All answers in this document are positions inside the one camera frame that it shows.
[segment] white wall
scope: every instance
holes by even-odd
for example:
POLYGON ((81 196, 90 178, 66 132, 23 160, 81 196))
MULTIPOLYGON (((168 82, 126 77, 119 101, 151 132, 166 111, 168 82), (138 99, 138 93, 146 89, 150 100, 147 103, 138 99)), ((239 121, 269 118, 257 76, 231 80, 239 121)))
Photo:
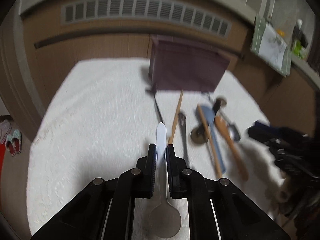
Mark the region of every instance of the white wall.
POLYGON ((2 102, 1 98, 0 98, 0 115, 9 115, 9 112, 8 112, 7 108, 5 108, 5 105, 2 102))

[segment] floor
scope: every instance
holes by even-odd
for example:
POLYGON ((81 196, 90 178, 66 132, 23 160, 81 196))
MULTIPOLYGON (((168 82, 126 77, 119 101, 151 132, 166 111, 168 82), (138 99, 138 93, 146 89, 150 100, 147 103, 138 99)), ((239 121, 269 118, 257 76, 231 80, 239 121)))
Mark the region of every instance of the floor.
MULTIPOLYGON (((19 127, 13 122, 12 131, 19 127)), ((20 155, 4 154, 0 181, 1 212, 22 240, 31 238, 27 217, 27 179, 31 142, 22 135, 20 155)))

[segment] white tablecloth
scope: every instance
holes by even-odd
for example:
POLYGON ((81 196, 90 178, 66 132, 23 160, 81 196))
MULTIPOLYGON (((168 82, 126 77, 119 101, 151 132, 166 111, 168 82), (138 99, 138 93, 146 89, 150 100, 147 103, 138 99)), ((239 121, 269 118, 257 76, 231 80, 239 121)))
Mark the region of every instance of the white tablecloth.
MULTIPOLYGON (((79 191, 96 177, 117 178, 147 155, 156 142, 156 117, 148 87, 149 60, 95 59, 75 65, 53 98, 30 150, 27 208, 31 234, 34 234, 79 191)), ((157 101, 167 129, 171 129, 179 91, 158 91, 157 101)), ((242 134, 238 149, 249 171, 249 180, 239 178, 231 151, 217 135, 229 178, 263 211, 272 216, 271 201, 281 184, 279 169, 267 148, 250 138, 245 130, 260 119, 268 122, 256 102, 228 71, 212 97, 224 96, 224 112, 234 120, 242 134)), ((184 92, 181 110, 186 114, 190 165, 205 178, 216 179, 210 148, 196 146, 190 132, 198 124, 197 103, 210 106, 196 92, 184 92)), ((175 153, 183 157, 179 127, 174 138, 175 153)), ((153 199, 137 199, 134 239, 158 239, 150 235, 148 216, 153 199)), ((179 210, 182 224, 172 239, 189 238, 186 199, 170 202, 179 210)))

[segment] black device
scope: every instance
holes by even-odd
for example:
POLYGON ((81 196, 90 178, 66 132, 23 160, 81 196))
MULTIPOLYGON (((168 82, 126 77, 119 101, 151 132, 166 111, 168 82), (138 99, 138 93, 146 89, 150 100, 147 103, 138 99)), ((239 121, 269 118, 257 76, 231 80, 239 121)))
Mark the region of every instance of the black device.
MULTIPOLYGON (((290 237, 226 178, 205 179, 166 148, 170 196, 187 198, 191 240, 289 240, 290 237)), ((119 178, 95 178, 33 236, 32 240, 127 240, 132 238, 135 198, 151 198, 156 145, 119 178)))

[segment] slipper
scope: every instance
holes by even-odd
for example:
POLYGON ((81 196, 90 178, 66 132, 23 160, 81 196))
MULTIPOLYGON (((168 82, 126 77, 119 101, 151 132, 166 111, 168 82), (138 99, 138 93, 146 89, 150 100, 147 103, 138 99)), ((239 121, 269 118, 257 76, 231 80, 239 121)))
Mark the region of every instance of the slipper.
POLYGON ((5 148, 8 150, 10 155, 13 157, 15 155, 15 146, 11 141, 12 135, 8 134, 6 140, 5 140, 5 148))
POLYGON ((14 130, 11 138, 11 143, 14 145, 14 154, 20 154, 21 152, 21 136, 18 129, 14 130))
POLYGON ((12 124, 8 120, 4 120, 0 123, 0 144, 4 144, 7 135, 10 133, 12 124))

